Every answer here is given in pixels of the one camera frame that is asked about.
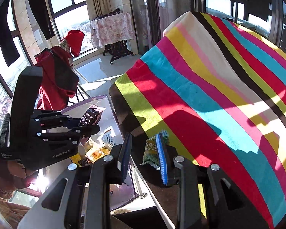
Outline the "person's left hand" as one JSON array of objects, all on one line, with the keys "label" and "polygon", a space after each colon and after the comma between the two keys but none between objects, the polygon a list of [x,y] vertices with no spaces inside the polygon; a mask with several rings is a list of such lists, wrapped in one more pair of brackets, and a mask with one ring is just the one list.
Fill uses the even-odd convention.
[{"label": "person's left hand", "polygon": [[0,160],[0,192],[28,188],[37,177],[38,171],[29,170],[15,160]]}]

